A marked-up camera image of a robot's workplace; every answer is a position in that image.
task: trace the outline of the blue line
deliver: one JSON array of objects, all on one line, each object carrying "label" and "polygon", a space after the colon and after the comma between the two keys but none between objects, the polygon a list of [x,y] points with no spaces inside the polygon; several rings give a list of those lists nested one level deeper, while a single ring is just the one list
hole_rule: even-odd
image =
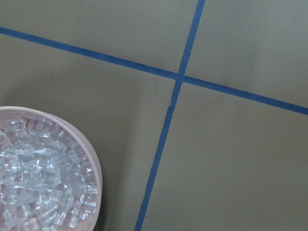
[{"label": "blue line", "polygon": [[196,33],[197,33],[197,29],[198,29],[198,26],[199,26],[199,23],[200,23],[201,14],[202,14],[204,4],[205,4],[205,0],[198,0],[197,6],[196,6],[196,11],[194,13],[193,20],[192,20],[191,29],[190,29],[189,34],[188,34],[186,46],[185,46],[185,49],[184,49],[183,57],[182,57],[180,68],[179,68],[179,74],[180,75],[184,75],[185,72],[186,72],[186,67],[187,67],[187,64],[188,64],[189,57],[190,57],[191,52],[192,52],[193,42],[194,42],[194,39],[196,37]]},{"label": "blue line", "polygon": [[149,201],[150,201],[154,181],[155,181],[155,178],[156,178],[156,175],[157,175],[158,166],[159,166],[159,163],[160,163],[160,159],[162,157],[163,149],[164,149],[166,139],[167,139],[167,135],[168,135],[169,128],[170,128],[172,115],[173,115],[175,106],[177,104],[177,100],[178,100],[178,96],[179,96],[179,93],[180,93],[181,86],[182,86],[181,80],[177,80],[174,84],[174,88],[173,88],[173,91],[172,91],[172,97],[171,97],[171,104],[168,107],[166,118],[165,118],[164,125],[163,125],[163,129],[162,129],[162,132],[160,134],[159,141],[158,141],[158,146],[157,146],[155,157],[154,157],[153,164],[152,164],[152,167],[151,167],[148,183],[146,185],[143,202],[141,204],[138,219],[137,219],[137,222],[136,222],[135,231],[141,231],[141,228],[142,228],[142,225],[143,225],[145,213],[146,213]]},{"label": "blue line", "polygon": [[293,111],[293,112],[298,112],[301,114],[305,114],[308,115],[308,108],[306,107],[302,107],[302,106],[298,106],[292,103],[287,103],[284,101],[280,101],[280,100],[276,100],[276,99],[272,99],[269,97],[265,97],[262,95],[258,95],[258,94],[254,94],[254,93],[250,93],[244,90],[238,90],[235,88],[230,88],[227,86],[223,86],[217,83],[211,83],[211,82],[207,82],[205,80],[201,80],[201,79],[197,79],[197,78],[193,78],[193,77],[189,77],[189,76],[185,76],[183,79],[183,82],[185,83],[189,83],[189,84],[193,84],[196,86],[200,86],[200,87],[204,87],[207,89],[211,89],[211,90],[216,90],[219,92],[223,92],[229,95],[234,95],[234,96],[238,96],[241,98],[245,98],[245,99],[249,99],[249,100],[253,100],[256,102],[260,102],[260,103],[265,103],[271,106],[275,106],[275,107],[279,107],[282,109],[286,109],[289,111]]},{"label": "blue line", "polygon": [[47,39],[47,38],[42,38],[42,37],[39,37],[39,36],[30,35],[30,34],[27,34],[27,33],[20,32],[20,31],[0,27],[0,34],[4,34],[4,35],[7,35],[7,36],[27,40],[27,41],[38,43],[38,44],[45,45],[45,46],[48,46],[48,47],[57,48],[57,49],[60,49],[60,50],[63,50],[63,51],[68,51],[68,52],[80,54],[80,55],[87,56],[87,57],[90,57],[90,58],[93,58],[93,59],[106,61],[106,62],[109,62],[109,63],[112,63],[112,64],[117,64],[117,65],[129,67],[129,68],[132,68],[132,69],[135,69],[135,70],[144,71],[144,72],[155,74],[155,75],[158,75],[158,76],[163,76],[163,77],[174,79],[174,80],[178,79],[178,74],[170,72],[170,71],[166,71],[166,70],[159,69],[159,68],[152,67],[152,66],[148,66],[148,65],[145,65],[145,64],[140,64],[140,63],[136,63],[136,62],[133,62],[133,61],[117,58],[117,57],[107,55],[107,54],[103,54],[103,53],[99,53],[99,52],[96,52],[96,51],[87,50],[87,49],[84,49],[84,48],[76,47],[76,46],[65,44],[65,43],[62,43],[62,42],[53,41],[53,40],[50,40],[50,39]]}]

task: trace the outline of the blue tape strip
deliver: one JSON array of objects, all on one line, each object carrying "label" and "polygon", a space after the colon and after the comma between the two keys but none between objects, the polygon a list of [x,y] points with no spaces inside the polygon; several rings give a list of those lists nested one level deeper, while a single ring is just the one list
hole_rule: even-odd
[{"label": "blue tape strip", "polygon": [[53,41],[53,40],[50,40],[50,39],[47,39],[47,38],[42,38],[42,37],[39,37],[39,36],[30,35],[30,34],[27,34],[27,33],[16,31],[16,30],[11,30],[11,29],[8,29],[8,28],[0,27],[0,34],[4,34],[4,35],[12,36],[12,37],[15,37],[15,38],[27,40],[27,41],[38,43],[38,44],[45,45],[45,46],[48,46],[48,47],[57,48],[57,49],[60,49],[60,50],[63,50],[63,51],[68,51],[68,52],[80,54],[80,55],[87,56],[87,57],[90,57],[90,58],[93,58],[93,59],[98,59],[98,60],[106,61],[106,62],[109,62],[109,63],[129,67],[129,68],[132,68],[132,69],[144,71],[144,72],[155,74],[155,75],[158,75],[158,76],[163,76],[163,77],[174,79],[174,80],[178,79],[178,74],[170,72],[170,71],[166,71],[166,70],[163,70],[163,69],[159,69],[159,68],[156,68],[156,67],[136,63],[136,62],[125,60],[125,59],[120,59],[120,58],[117,58],[117,57],[114,57],[114,56],[111,56],[111,55],[99,53],[99,52],[96,52],[96,51],[87,50],[87,49],[84,49],[84,48],[68,45],[68,44]]},{"label": "blue tape strip", "polygon": [[238,96],[241,98],[253,100],[256,102],[265,103],[265,104],[279,107],[282,109],[286,109],[289,111],[308,115],[308,108],[306,107],[298,106],[298,105],[287,103],[287,102],[280,101],[280,100],[275,100],[269,97],[257,95],[257,94],[250,93],[244,90],[238,90],[235,88],[226,87],[226,86],[223,86],[217,83],[211,83],[205,80],[201,80],[201,79],[197,79],[197,78],[193,78],[189,76],[185,76],[183,79],[183,82],[193,84],[196,86],[200,86],[200,87],[204,87],[204,88],[211,89],[211,90],[216,90],[216,91],[223,92],[229,95],[234,95],[234,96]]},{"label": "blue tape strip", "polygon": [[186,67],[187,67],[187,64],[188,64],[189,57],[190,57],[191,52],[192,52],[193,42],[194,42],[194,39],[196,37],[196,33],[197,33],[197,29],[198,29],[198,26],[199,26],[199,23],[200,23],[201,14],[202,14],[202,11],[203,11],[204,4],[205,4],[205,0],[198,0],[196,11],[194,13],[193,20],[192,20],[191,29],[190,29],[189,34],[188,34],[186,46],[185,46],[184,53],[183,53],[182,60],[181,60],[181,64],[180,64],[180,67],[179,67],[179,74],[180,75],[184,75],[185,72],[186,72]]},{"label": "blue tape strip", "polygon": [[172,91],[171,104],[170,104],[170,106],[167,110],[163,129],[162,129],[162,132],[160,134],[159,141],[158,141],[158,146],[157,146],[154,161],[153,161],[153,164],[152,164],[152,167],[151,167],[148,183],[146,185],[143,202],[141,204],[138,219],[137,219],[137,222],[136,222],[135,231],[141,231],[141,228],[142,228],[142,225],[143,225],[145,213],[146,213],[149,201],[150,201],[150,196],[151,196],[151,193],[152,193],[154,181],[155,181],[155,178],[156,178],[156,175],[157,175],[158,166],[159,166],[159,163],[160,163],[160,159],[162,157],[163,149],[164,149],[166,139],[167,139],[167,135],[168,135],[168,132],[169,132],[172,114],[173,114],[175,106],[177,104],[177,100],[178,100],[178,96],[179,96],[179,93],[180,93],[181,86],[182,86],[182,81],[177,80],[175,82],[175,85],[174,85],[174,88],[173,88],[173,91]]}]

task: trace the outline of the round container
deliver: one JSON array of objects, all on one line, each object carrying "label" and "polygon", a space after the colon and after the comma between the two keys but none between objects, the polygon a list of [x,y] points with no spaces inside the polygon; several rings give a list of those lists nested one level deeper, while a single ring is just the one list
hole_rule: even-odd
[{"label": "round container", "polygon": [[3,128],[1,121],[4,119],[22,117],[26,121],[26,123],[28,123],[31,119],[35,118],[36,116],[43,116],[47,119],[50,119],[51,121],[60,125],[63,129],[65,129],[79,143],[80,147],[87,155],[93,167],[98,190],[98,198],[95,209],[91,212],[87,220],[85,221],[81,220],[74,229],[64,228],[64,227],[60,228],[60,231],[85,231],[85,230],[92,231],[94,229],[98,213],[100,211],[103,178],[102,178],[102,170],[99,159],[88,139],[76,127],[66,122],[65,120],[56,117],[54,115],[48,114],[46,112],[41,112],[25,107],[14,107],[14,106],[0,107],[0,129]]}]

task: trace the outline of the bowl of ice cubes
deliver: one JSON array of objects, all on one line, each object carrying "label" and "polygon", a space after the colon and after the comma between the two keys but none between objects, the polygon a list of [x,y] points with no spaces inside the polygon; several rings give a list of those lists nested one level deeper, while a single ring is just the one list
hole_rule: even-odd
[{"label": "bowl of ice cubes", "polygon": [[0,231],[91,231],[101,197],[98,157],[77,128],[0,107]]}]

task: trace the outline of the gray surface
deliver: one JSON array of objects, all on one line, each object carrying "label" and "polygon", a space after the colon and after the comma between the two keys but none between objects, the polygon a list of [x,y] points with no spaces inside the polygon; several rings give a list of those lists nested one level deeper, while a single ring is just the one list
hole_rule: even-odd
[{"label": "gray surface", "polygon": [[142,231],[306,231],[306,115],[184,84]]},{"label": "gray surface", "polygon": [[0,106],[48,112],[83,132],[103,172],[95,230],[133,230],[174,81],[3,35],[0,50]]},{"label": "gray surface", "polygon": [[177,72],[197,0],[0,2],[0,24]]},{"label": "gray surface", "polygon": [[186,74],[308,106],[308,2],[210,0]]}]

